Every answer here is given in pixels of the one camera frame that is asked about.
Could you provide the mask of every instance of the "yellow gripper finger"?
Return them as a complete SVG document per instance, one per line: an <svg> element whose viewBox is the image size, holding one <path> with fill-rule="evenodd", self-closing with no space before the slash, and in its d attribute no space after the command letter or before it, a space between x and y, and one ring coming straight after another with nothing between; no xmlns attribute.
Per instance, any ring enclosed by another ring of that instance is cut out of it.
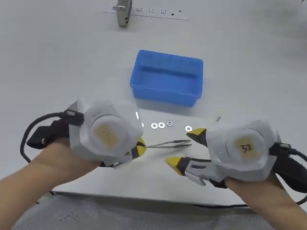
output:
<svg viewBox="0 0 307 230"><path fill-rule="evenodd" d="M206 128L197 128L188 132L187 136L197 143L207 146L206 130Z"/></svg>

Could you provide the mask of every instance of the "small screw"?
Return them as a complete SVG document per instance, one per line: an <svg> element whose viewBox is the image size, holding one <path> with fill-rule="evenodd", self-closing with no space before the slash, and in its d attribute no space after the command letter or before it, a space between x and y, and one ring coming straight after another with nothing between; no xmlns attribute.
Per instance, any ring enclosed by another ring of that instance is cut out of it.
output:
<svg viewBox="0 0 307 230"><path fill-rule="evenodd" d="M219 120L221 120L221 116L218 116L216 119L215 119L215 122L218 122Z"/></svg>
<svg viewBox="0 0 307 230"><path fill-rule="evenodd" d="M173 126L174 123L171 120L169 120L169 121L166 122L166 124L167 124L167 126L171 127L171 126Z"/></svg>
<svg viewBox="0 0 307 230"><path fill-rule="evenodd" d="M158 128L158 124L157 123L152 123L150 127L152 129L157 129Z"/></svg>
<svg viewBox="0 0 307 230"><path fill-rule="evenodd" d="M186 126L186 131L187 131L187 132L192 131L192 127L191 127L191 126Z"/></svg>

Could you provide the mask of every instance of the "forearm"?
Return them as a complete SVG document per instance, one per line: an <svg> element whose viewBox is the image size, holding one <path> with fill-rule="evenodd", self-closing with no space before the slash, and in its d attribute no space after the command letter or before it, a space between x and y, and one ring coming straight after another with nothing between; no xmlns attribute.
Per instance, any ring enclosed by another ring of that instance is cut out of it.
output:
<svg viewBox="0 0 307 230"><path fill-rule="evenodd" d="M276 230L307 230L307 214L295 203L255 210Z"/></svg>
<svg viewBox="0 0 307 230"><path fill-rule="evenodd" d="M307 214L275 175L262 182L249 183L227 178L226 185L276 230L307 230Z"/></svg>
<svg viewBox="0 0 307 230"><path fill-rule="evenodd" d="M0 181L0 229L10 230L22 214L56 186L49 168L31 163Z"/></svg>

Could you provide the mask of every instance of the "blue plastic tray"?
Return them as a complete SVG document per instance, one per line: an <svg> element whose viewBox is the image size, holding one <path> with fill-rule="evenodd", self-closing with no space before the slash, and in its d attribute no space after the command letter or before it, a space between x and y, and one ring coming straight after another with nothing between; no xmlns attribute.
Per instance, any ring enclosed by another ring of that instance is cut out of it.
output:
<svg viewBox="0 0 307 230"><path fill-rule="evenodd" d="M201 59L140 50L130 87L136 98L193 106L202 81Z"/></svg>

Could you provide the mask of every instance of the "tweezers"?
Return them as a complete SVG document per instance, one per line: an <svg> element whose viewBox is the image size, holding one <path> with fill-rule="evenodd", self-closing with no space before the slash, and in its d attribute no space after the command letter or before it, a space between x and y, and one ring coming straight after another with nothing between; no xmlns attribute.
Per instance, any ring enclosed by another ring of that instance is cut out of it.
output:
<svg viewBox="0 0 307 230"><path fill-rule="evenodd" d="M172 146L162 146L162 145L167 145L167 144L177 144L177 143L188 143L191 140L173 140L173 141L168 141L156 145L150 145L146 146L148 149L177 149L177 148L183 148L183 147L188 147L191 146L192 144L178 144L178 145L172 145Z"/></svg>

